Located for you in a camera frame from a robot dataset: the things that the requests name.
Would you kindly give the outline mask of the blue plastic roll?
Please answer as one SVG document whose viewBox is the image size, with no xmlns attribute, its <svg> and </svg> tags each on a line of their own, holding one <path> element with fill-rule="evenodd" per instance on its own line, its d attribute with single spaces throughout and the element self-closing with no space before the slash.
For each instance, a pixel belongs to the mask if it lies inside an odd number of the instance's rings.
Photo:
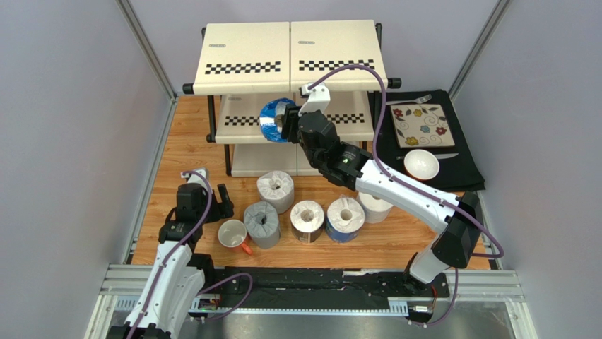
<svg viewBox="0 0 602 339">
<path fill-rule="evenodd" d="M 286 143 L 282 138 L 282 123 L 278 123 L 276 118 L 285 114 L 288 105 L 295 106 L 291 99 L 282 97 L 268 102 L 259 113 L 259 125 L 263 137 L 274 143 Z"/>
</svg>

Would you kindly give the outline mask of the blue label roll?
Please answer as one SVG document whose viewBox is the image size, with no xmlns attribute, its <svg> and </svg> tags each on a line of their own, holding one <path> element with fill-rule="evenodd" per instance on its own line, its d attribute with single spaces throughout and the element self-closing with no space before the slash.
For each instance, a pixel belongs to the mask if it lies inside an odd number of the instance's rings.
<svg viewBox="0 0 602 339">
<path fill-rule="evenodd" d="M 326 212 L 326 233 L 338 243 L 354 240 L 365 223 L 362 206 L 350 197 L 341 197 L 333 201 Z"/>
</svg>

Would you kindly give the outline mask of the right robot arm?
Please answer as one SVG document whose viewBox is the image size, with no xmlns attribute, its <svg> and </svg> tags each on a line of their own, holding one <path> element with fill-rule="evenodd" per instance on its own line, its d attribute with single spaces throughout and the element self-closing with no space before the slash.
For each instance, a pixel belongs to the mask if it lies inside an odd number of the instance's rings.
<svg viewBox="0 0 602 339">
<path fill-rule="evenodd" d="M 298 144 L 310 166 L 330 183 L 380 198 L 437 233 L 406 266 L 406 274 L 415 281 L 431 283 L 450 267 L 466 268 L 476 255 L 483 226 L 476 217 L 480 201 L 475 193 L 438 191 L 386 167 L 365 149 L 341 141 L 335 125 L 319 110 L 302 113 L 298 106 L 286 105 L 276 124 L 281 137 Z"/>
</svg>

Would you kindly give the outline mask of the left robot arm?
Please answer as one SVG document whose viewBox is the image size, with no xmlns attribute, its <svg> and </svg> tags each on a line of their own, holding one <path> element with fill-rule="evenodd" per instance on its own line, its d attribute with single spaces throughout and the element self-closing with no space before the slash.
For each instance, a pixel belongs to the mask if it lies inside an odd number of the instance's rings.
<svg viewBox="0 0 602 339">
<path fill-rule="evenodd" d="M 194 250 L 205 223 L 233 216 L 228 190 L 224 184 L 212 192 L 204 184 L 187 182 L 179 186 L 176 202 L 160 228 L 141 296 L 124 324 L 108 330 L 108 338 L 177 338 L 197 293 L 215 280 L 211 256 Z"/>
</svg>

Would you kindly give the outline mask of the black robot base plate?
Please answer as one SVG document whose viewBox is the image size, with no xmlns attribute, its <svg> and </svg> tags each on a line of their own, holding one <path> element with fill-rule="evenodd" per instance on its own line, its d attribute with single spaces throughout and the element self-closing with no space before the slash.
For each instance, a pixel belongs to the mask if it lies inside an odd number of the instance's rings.
<svg viewBox="0 0 602 339">
<path fill-rule="evenodd" d="M 211 270 L 205 286 L 218 282 L 223 285 L 213 293 L 220 307 L 385 310 L 394 297 L 431 301 L 451 295 L 443 273 L 430 285 L 413 287 L 407 275 L 394 271 L 225 267 Z"/>
</svg>

